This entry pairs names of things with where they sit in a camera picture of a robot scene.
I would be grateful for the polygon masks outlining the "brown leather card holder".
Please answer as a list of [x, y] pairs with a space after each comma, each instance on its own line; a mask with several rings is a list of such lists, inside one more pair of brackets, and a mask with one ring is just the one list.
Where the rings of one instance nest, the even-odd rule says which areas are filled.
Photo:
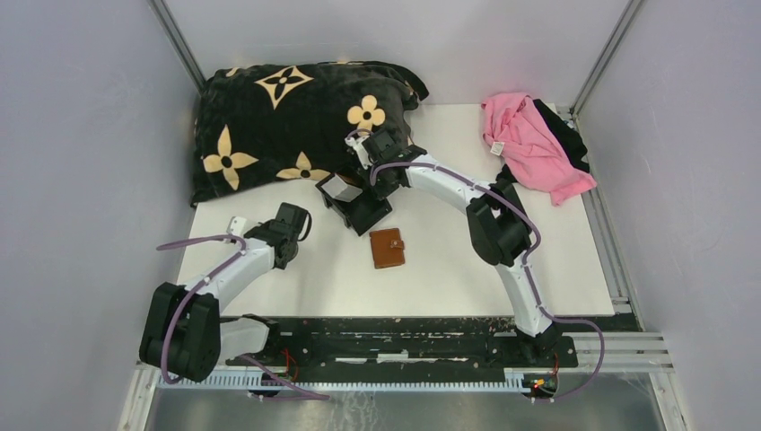
[[369, 237], [375, 269], [393, 268], [406, 263], [405, 243], [398, 228], [372, 231]]

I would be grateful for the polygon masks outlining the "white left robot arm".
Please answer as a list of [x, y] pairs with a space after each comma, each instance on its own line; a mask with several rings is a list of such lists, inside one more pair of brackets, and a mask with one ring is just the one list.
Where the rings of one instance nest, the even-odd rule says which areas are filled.
[[205, 242], [231, 246], [231, 252], [209, 269], [180, 284], [164, 282], [153, 291], [139, 360], [156, 367], [169, 384], [204, 381], [227, 360], [250, 354], [272, 365], [283, 351], [272, 335], [273, 322], [256, 316], [224, 318], [225, 308], [256, 279], [286, 269], [311, 232], [311, 213], [283, 203], [276, 216], [251, 228], [233, 217], [224, 233], [159, 245], [159, 250], [186, 249]]

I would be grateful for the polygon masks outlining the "white card stack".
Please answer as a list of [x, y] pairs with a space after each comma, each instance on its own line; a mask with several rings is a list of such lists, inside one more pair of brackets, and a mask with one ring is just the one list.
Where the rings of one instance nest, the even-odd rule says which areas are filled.
[[352, 202], [363, 194], [362, 188], [350, 184], [339, 175], [330, 178], [322, 189], [334, 200], [346, 203]]

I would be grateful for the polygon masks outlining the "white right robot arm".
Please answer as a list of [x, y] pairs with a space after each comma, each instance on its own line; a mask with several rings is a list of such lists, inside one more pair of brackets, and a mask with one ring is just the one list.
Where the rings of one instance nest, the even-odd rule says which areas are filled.
[[562, 336], [543, 303], [530, 257], [541, 235], [513, 185], [475, 180], [440, 163], [422, 147], [402, 145], [384, 129], [357, 129], [345, 139], [370, 192], [386, 198], [400, 187], [417, 189], [458, 209], [467, 219], [476, 255], [494, 267], [512, 305], [520, 359], [541, 366]]

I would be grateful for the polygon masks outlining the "black floral plush pillow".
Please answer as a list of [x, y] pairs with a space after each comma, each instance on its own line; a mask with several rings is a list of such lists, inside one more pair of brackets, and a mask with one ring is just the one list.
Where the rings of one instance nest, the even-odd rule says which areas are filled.
[[407, 145], [405, 114], [429, 95], [417, 74], [380, 61], [220, 69], [200, 92], [189, 203], [323, 180], [357, 163], [350, 135], [384, 130]]

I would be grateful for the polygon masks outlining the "black cloth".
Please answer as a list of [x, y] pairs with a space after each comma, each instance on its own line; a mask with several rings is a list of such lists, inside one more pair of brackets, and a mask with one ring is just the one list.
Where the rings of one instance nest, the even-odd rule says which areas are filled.
[[[566, 152], [571, 156], [573, 166], [580, 167], [590, 173], [590, 165], [585, 160], [588, 154], [588, 148], [583, 143], [580, 134], [573, 129], [573, 127], [566, 124], [561, 117], [554, 112], [552, 108], [540, 99], [533, 99], [536, 106], [539, 108], [542, 117], [549, 125], [551, 131], [559, 138], [561, 145]], [[499, 179], [507, 180], [511, 183], [517, 183], [514, 181], [513, 176], [510, 174], [507, 166], [503, 162], [500, 172], [497, 174]]]

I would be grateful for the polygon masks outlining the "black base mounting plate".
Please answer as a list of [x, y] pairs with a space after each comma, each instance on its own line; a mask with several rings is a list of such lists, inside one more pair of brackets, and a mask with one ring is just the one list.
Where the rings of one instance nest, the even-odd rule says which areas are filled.
[[507, 368], [575, 368], [574, 333], [598, 335], [571, 318], [538, 342], [512, 317], [276, 317], [253, 358], [283, 367], [297, 383], [497, 383]]

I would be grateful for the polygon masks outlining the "pink cloth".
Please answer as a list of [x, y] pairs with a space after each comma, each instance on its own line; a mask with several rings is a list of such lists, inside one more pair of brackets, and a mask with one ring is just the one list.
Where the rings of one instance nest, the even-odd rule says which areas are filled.
[[573, 166], [528, 94], [500, 93], [483, 100], [480, 108], [482, 139], [491, 154], [503, 159], [515, 182], [547, 193], [556, 207], [597, 187], [590, 173]]

